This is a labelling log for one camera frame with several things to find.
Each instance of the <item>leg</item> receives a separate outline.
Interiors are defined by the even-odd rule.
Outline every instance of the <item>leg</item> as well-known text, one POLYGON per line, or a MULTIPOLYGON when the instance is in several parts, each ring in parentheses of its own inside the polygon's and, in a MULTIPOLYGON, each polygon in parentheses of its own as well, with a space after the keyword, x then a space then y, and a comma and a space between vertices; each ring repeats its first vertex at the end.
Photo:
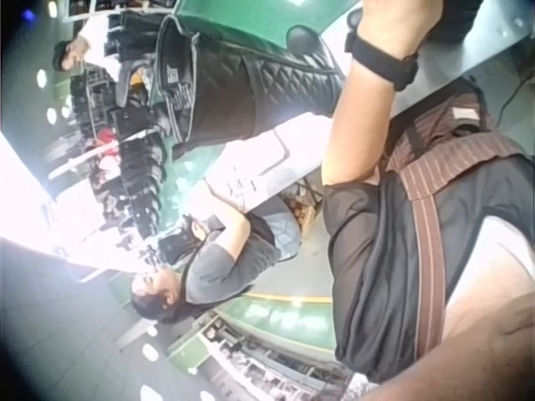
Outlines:
POLYGON ((275 236, 275 246, 281 252, 279 261, 286 261, 298 254, 301 246, 299 224, 279 196, 266 200, 251 212, 262 217, 271 228, 275 236))

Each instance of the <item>black watch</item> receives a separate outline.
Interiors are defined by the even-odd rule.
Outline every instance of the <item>black watch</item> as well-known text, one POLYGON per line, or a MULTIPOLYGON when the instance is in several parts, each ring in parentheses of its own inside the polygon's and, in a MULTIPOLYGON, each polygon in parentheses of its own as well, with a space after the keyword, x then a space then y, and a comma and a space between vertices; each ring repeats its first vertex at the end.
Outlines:
POLYGON ((345 52, 351 53, 367 69, 393 83, 396 92, 415 82, 418 53, 399 60, 359 38, 356 29, 349 31, 345 39, 345 52))

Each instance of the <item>black cord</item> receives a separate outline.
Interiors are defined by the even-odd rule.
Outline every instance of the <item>black cord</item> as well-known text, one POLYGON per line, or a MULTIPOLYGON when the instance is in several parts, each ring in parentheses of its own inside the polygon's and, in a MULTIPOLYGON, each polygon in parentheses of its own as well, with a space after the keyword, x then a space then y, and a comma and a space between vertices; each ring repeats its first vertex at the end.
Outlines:
POLYGON ((500 126, 500 124, 502 123, 502 119, 503 119, 503 114, 505 112, 505 109, 507 108, 507 106, 509 104, 511 104, 511 102, 517 97, 518 95, 518 92, 520 92, 520 89, 522 88, 522 86, 524 86, 524 84, 529 81, 531 78, 533 78, 533 75, 535 74, 535 70, 533 70, 526 78, 524 78, 520 84, 518 84, 517 88, 514 90, 514 92, 512 93, 512 95, 509 97, 509 99, 507 99, 507 101, 503 104, 502 108, 500 109, 500 114, 498 115, 498 121, 496 123, 496 128, 498 128, 500 126))

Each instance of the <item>man in white shirt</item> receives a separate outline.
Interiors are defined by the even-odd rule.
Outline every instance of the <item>man in white shirt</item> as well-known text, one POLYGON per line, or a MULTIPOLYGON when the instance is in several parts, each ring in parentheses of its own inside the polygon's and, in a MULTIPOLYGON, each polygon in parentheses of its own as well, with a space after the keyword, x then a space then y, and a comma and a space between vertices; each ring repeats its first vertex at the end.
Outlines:
POLYGON ((110 21, 108 16, 88 18, 73 40, 58 42, 53 50, 52 64, 56 71, 69 71, 84 60, 105 69, 111 78, 119 80, 120 62, 117 56, 105 55, 110 21))

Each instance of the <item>bag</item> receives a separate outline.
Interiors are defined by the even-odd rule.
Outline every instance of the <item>bag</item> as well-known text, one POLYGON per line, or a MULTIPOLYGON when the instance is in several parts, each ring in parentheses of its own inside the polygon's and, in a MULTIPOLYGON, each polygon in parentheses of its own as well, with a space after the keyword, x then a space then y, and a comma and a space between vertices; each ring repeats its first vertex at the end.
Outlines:
POLYGON ((416 359, 440 344, 444 324, 446 272, 435 194, 480 163, 523 155, 516 142, 491 132, 490 126, 481 90, 465 79, 422 100, 390 125, 380 169, 400 175, 418 242, 416 359))

